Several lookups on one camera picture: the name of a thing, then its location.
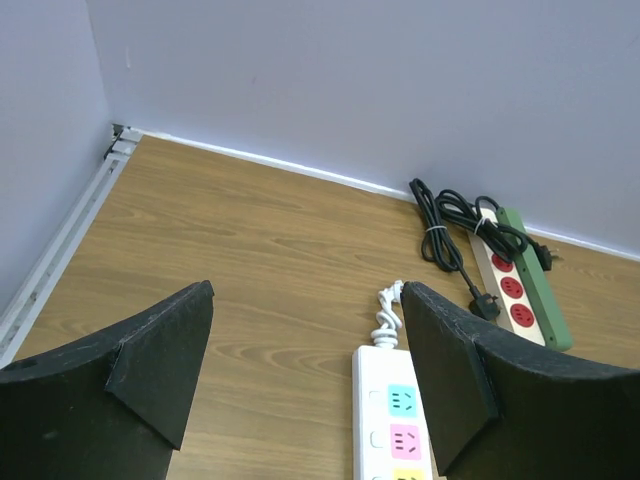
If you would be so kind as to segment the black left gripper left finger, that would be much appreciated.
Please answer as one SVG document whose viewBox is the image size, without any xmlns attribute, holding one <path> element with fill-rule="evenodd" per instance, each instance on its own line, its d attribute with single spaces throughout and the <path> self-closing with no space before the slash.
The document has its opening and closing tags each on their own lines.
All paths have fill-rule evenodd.
<svg viewBox="0 0 640 480">
<path fill-rule="evenodd" d="M 209 281 L 1 370 L 4 479 L 163 479 L 213 319 Z"/>
</svg>

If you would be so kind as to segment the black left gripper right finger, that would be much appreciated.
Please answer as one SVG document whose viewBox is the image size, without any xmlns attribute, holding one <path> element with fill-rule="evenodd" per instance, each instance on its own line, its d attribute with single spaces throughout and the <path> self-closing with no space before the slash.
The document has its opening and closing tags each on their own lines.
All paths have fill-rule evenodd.
<svg viewBox="0 0 640 480">
<path fill-rule="evenodd" d="M 419 282 L 401 303 L 441 476 L 638 477 L 637 370 L 535 344 Z"/>
</svg>

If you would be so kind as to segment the white multicolour power strip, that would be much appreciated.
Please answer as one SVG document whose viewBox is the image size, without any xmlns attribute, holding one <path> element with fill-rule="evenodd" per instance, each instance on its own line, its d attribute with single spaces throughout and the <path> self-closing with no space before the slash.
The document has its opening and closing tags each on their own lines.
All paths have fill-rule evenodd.
<svg viewBox="0 0 640 480">
<path fill-rule="evenodd" d="M 411 355 L 361 346 L 352 357 L 353 477 L 431 479 L 430 439 Z"/>
</svg>

